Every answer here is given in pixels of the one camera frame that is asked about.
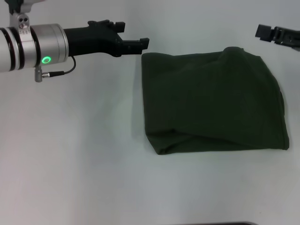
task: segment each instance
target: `green towel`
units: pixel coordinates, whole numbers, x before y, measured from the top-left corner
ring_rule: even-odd
[[[145,132],[157,154],[289,148],[279,85],[259,56],[142,56]]]

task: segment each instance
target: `white table surface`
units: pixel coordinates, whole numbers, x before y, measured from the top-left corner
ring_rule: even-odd
[[[277,78],[290,149],[158,156],[144,134],[140,56],[77,57],[64,77],[0,74],[1,225],[171,225],[300,221],[300,53],[255,38],[300,30],[298,0],[49,0],[31,24],[126,22],[124,39],[173,55],[243,47]],[[9,24],[0,3],[1,27]],[[67,70],[72,60],[44,67]]]

